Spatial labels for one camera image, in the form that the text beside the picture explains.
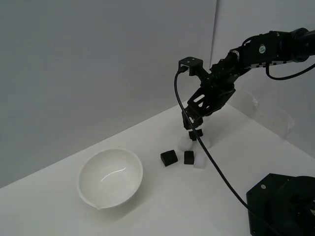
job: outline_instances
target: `white wall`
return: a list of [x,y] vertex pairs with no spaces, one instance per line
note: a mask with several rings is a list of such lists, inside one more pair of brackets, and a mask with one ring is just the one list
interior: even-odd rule
[[[217,63],[230,49],[240,46],[253,35],[301,27],[315,30],[314,9],[314,0],[219,0],[212,63]],[[310,58],[305,63],[291,63],[270,70],[276,77],[282,77],[313,63],[315,58]],[[272,81],[263,68],[254,69],[237,80],[237,92],[230,104],[276,133],[283,134],[279,127],[285,128],[288,116],[291,116],[295,128],[285,138],[315,156],[314,88],[315,70],[288,81]],[[258,101],[255,112],[248,102],[251,95]]]
[[[0,187],[174,106],[178,60],[210,62],[215,8],[0,0]],[[182,77],[182,99],[197,86]]]

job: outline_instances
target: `white block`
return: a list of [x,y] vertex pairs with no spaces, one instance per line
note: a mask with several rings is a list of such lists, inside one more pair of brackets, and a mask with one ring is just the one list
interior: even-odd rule
[[[203,144],[206,146],[207,149],[211,147],[210,140],[209,140],[209,138],[207,136],[204,135],[204,136],[200,137],[200,139],[203,142]],[[198,143],[197,147],[199,149],[202,149],[202,147],[201,147],[200,143],[198,142],[198,140],[196,142]]]
[[193,167],[197,169],[204,169],[206,167],[206,154],[204,152],[198,151],[195,154]]
[[190,150],[191,146],[192,146],[192,140],[187,136],[182,136],[178,142],[177,148],[179,151],[184,152],[184,151]]

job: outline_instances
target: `black block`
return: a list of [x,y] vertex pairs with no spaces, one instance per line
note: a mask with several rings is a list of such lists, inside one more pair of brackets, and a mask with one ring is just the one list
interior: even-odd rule
[[185,151],[184,152],[184,164],[193,165],[195,162],[195,157],[193,151]]
[[[203,136],[203,133],[202,133],[202,129],[197,129],[197,134],[199,135],[199,137],[202,137]],[[193,141],[196,141],[197,138],[195,136],[195,134],[193,133],[193,131],[189,131],[189,138]]]
[[165,166],[169,166],[178,161],[174,150],[161,153],[161,160]]

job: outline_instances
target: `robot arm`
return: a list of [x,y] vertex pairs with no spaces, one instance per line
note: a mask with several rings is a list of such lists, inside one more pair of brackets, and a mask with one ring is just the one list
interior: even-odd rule
[[[190,76],[197,76],[200,88],[188,100],[185,108],[193,121],[194,128],[203,123],[204,116],[210,116],[221,109],[235,92],[234,82],[253,68],[265,67],[268,77],[276,80],[285,80],[301,75],[305,71],[292,76],[274,78],[269,74],[269,66],[288,62],[303,62],[309,56],[315,55],[315,30],[305,28],[293,32],[271,31],[248,38],[243,44],[230,50],[226,58],[214,64],[209,74],[203,68],[203,61],[187,57],[179,61],[179,68],[187,66]],[[183,115],[185,129],[191,129]]]

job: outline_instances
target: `cable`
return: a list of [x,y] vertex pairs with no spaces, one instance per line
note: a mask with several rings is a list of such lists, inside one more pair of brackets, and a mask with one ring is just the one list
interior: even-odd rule
[[297,76],[300,76],[300,75],[303,75],[304,73],[312,70],[315,68],[315,64],[311,65],[310,67],[306,68],[305,70],[302,70],[301,72],[299,73],[296,73],[294,75],[290,75],[290,76],[285,76],[285,77],[280,77],[280,78],[276,78],[276,77],[273,77],[270,75],[269,73],[269,64],[266,64],[266,75],[270,78],[270,79],[273,79],[273,80],[288,80],[288,79],[292,79],[294,77],[297,77]]
[[178,101],[179,106],[181,107],[183,113],[185,114],[185,118],[188,121],[188,123],[190,124],[193,133],[195,134],[198,142],[200,143],[202,149],[205,151],[205,153],[207,154],[208,158],[210,159],[210,161],[212,162],[212,164],[214,165],[214,167],[216,168],[217,172],[219,173],[219,175],[221,176],[221,178],[223,179],[223,181],[225,182],[225,184],[227,185],[227,187],[232,191],[232,193],[234,194],[234,196],[240,201],[240,203],[254,216],[256,217],[261,223],[263,223],[268,229],[270,229],[273,233],[275,233],[277,236],[282,236],[276,229],[274,229],[271,225],[269,225],[265,220],[263,220],[261,217],[259,217],[258,215],[256,215],[253,210],[250,208],[249,205],[247,205],[243,199],[238,195],[238,193],[234,190],[234,188],[231,186],[231,184],[227,181],[226,177],[224,176],[223,172],[221,171],[221,169],[219,168],[219,166],[216,164],[216,162],[214,161],[214,159],[212,158],[212,156],[210,155],[210,153],[208,152],[207,148],[205,147],[205,145],[203,144],[203,142],[201,141],[196,129],[194,128],[189,116],[187,115],[181,99],[179,98],[179,94],[178,94],[178,90],[177,90],[177,78],[179,76],[179,74],[185,72],[188,70],[187,66],[182,66],[180,67],[180,69],[177,71],[176,75],[175,75],[175,79],[174,79],[174,89],[175,89],[175,95],[176,95],[176,99]]

